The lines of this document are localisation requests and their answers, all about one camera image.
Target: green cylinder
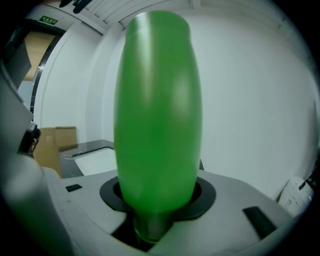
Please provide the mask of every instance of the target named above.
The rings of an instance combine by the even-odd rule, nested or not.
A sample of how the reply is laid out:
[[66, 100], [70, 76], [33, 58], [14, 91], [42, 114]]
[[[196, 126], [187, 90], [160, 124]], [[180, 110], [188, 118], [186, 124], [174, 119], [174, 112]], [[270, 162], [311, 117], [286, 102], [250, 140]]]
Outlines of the green cylinder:
[[193, 194], [200, 162], [202, 103], [188, 23], [166, 11], [128, 25], [118, 70], [114, 149], [136, 233], [154, 243]]

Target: green exit sign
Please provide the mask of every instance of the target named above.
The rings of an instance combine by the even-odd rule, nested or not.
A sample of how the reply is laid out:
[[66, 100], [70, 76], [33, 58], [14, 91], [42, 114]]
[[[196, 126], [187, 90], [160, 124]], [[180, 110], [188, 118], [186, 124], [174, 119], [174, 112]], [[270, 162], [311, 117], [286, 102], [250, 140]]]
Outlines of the green exit sign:
[[39, 21], [47, 23], [49, 25], [53, 25], [53, 26], [58, 22], [56, 19], [50, 18], [50, 17], [47, 17], [47, 16], [42, 16], [42, 18], [39, 19]]

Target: cardboard box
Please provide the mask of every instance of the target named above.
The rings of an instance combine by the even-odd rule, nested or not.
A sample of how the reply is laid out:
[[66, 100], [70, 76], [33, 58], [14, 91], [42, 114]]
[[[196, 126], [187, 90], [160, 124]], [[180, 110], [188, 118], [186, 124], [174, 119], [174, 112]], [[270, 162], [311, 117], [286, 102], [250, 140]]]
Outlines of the cardboard box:
[[34, 159], [42, 167], [54, 169], [62, 178], [59, 165], [59, 148], [77, 144], [75, 126], [40, 128], [41, 137], [33, 152]]

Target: black ring holder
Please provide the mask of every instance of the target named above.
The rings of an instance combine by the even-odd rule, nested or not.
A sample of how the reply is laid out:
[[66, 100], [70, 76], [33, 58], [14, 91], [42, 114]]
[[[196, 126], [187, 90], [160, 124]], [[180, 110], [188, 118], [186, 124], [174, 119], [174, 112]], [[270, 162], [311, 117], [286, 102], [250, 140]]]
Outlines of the black ring holder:
[[[104, 183], [100, 188], [102, 200], [113, 210], [125, 212], [126, 220], [111, 235], [118, 240], [142, 251], [148, 251], [153, 244], [147, 243], [136, 236], [132, 209], [123, 200], [118, 177], [114, 177]], [[213, 205], [216, 199], [216, 190], [211, 183], [197, 177], [196, 184], [190, 202], [174, 213], [174, 221], [195, 220], [203, 215]]]

